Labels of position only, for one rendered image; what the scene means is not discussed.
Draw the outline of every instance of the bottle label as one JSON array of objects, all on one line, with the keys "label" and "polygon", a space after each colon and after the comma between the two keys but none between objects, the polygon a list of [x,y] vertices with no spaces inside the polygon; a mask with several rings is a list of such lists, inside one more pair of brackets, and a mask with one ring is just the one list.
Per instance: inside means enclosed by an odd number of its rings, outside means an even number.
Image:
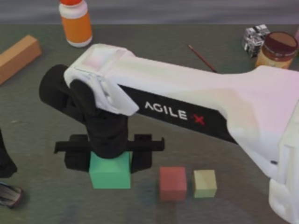
[{"label": "bottle label", "polygon": [[291,65],[293,59],[290,59],[285,62],[277,62],[269,59],[267,56],[264,55],[262,51],[259,52],[257,60],[256,60],[256,67],[260,65],[266,65],[266,66],[271,66],[271,67],[276,67],[276,68],[282,68],[282,69],[288,69],[289,66]]},{"label": "bottle label", "polygon": [[67,19],[61,17],[66,39],[73,43],[83,43],[88,41],[92,35],[89,13],[77,19]]}]

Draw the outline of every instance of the beige block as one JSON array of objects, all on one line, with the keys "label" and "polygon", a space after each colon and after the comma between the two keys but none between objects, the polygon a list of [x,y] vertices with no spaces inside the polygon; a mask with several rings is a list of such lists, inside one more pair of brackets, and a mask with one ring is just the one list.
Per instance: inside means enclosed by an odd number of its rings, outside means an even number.
[{"label": "beige block", "polygon": [[28,35],[0,55],[0,84],[35,60],[42,53],[39,42]]},{"label": "beige block", "polygon": [[195,198],[214,197],[217,191],[214,170],[194,170],[193,189]]}]

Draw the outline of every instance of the red cube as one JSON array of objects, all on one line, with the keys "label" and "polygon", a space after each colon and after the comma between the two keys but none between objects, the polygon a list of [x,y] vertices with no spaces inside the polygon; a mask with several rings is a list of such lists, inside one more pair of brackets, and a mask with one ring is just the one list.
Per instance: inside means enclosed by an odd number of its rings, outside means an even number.
[{"label": "red cube", "polygon": [[183,201],[187,195],[185,167],[160,167],[160,200]]}]

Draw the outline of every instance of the red pencil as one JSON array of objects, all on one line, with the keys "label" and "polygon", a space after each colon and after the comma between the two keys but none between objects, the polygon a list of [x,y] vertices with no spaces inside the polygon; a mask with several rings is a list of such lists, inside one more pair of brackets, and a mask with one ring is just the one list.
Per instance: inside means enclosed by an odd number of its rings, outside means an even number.
[{"label": "red pencil", "polygon": [[190,45],[188,44],[188,47],[193,51],[197,57],[199,57],[213,72],[218,73],[200,54]]}]

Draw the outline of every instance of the green cube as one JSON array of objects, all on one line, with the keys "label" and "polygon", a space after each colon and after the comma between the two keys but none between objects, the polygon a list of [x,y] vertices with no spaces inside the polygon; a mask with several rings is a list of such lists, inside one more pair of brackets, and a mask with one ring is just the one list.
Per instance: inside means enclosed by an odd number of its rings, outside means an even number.
[{"label": "green cube", "polygon": [[95,189],[131,188],[130,152],[114,159],[102,159],[92,152],[89,175]]},{"label": "green cube", "polygon": [[195,198],[214,197],[217,182],[214,170],[194,170],[193,189]]}]

